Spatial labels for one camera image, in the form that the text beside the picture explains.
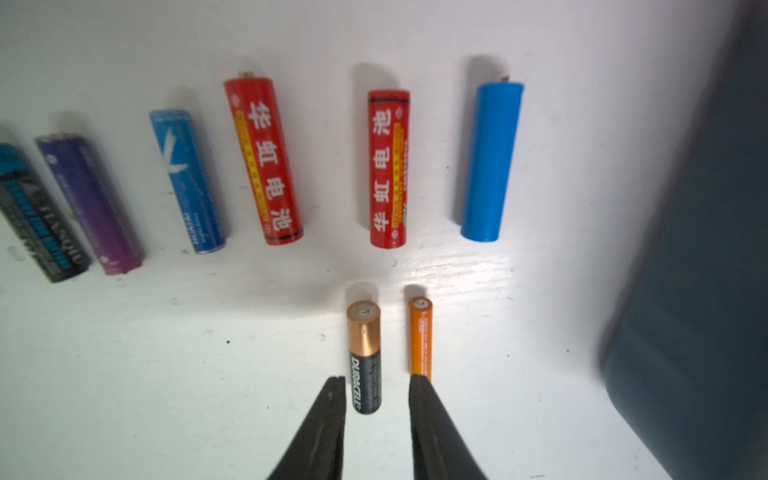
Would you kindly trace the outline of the red Huahong battery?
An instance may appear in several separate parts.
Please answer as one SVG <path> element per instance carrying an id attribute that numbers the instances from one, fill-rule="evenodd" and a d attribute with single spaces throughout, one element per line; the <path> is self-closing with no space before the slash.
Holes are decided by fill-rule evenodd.
<path id="1" fill-rule="evenodd" d="M 242 72 L 224 88 L 265 242 L 294 243 L 304 229 L 273 82 Z"/>

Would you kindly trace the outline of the teal black slim battery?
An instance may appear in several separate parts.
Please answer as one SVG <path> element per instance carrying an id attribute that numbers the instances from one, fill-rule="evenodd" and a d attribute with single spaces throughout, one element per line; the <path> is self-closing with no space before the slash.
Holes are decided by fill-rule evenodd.
<path id="1" fill-rule="evenodd" d="M 88 270 L 88 255 L 19 150 L 8 143 L 1 145 L 1 211 L 50 282 Z"/>

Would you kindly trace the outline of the teal plastic storage box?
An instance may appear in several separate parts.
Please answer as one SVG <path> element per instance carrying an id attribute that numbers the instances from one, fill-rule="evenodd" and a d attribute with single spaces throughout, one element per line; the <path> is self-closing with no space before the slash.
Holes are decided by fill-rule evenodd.
<path id="1" fill-rule="evenodd" d="M 767 5 L 745 10 L 601 362 L 674 479 L 767 475 Z"/>

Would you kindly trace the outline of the purple slim battery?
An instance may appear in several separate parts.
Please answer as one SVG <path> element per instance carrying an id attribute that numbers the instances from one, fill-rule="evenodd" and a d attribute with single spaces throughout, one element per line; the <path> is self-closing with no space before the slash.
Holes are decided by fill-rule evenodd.
<path id="1" fill-rule="evenodd" d="M 110 276 L 128 273 L 143 257 L 102 180 L 88 141 L 75 134 L 39 136 L 35 143 L 95 253 Z"/>

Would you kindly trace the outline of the thin orange battery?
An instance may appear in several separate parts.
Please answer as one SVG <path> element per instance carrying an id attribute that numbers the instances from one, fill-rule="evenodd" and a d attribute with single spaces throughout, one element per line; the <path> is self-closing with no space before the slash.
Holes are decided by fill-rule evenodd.
<path id="1" fill-rule="evenodd" d="M 412 298 L 409 308 L 410 373 L 432 377 L 433 304 L 424 296 Z"/>

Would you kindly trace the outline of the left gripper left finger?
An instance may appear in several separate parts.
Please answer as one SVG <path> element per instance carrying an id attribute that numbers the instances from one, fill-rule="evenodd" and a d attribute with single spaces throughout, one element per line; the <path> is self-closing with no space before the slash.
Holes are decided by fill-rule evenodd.
<path id="1" fill-rule="evenodd" d="M 341 479 L 346 406 L 345 377 L 329 377 L 268 479 Z"/>

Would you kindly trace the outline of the small Duracell battery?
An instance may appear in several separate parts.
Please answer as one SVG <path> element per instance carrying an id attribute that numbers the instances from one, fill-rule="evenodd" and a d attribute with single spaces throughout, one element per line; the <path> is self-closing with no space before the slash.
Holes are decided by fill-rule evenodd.
<path id="1" fill-rule="evenodd" d="M 347 309 L 352 405 L 364 415 L 375 413 L 382 404 L 380 315 L 379 306 L 371 300 Z"/>

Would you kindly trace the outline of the blue slim battery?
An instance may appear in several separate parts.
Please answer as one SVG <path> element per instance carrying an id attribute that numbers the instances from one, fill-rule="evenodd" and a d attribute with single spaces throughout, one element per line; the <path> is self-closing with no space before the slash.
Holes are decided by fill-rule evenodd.
<path id="1" fill-rule="evenodd" d="M 149 119 L 192 249 L 197 254 L 222 249 L 226 239 L 191 115 L 183 109 L 163 109 L 151 111 Z"/>

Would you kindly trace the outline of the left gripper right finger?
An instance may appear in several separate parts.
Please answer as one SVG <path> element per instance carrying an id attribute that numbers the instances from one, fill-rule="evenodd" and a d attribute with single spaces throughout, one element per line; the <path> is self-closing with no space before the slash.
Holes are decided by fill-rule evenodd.
<path id="1" fill-rule="evenodd" d="M 486 479 L 426 376 L 410 377 L 408 403 L 415 479 Z"/>

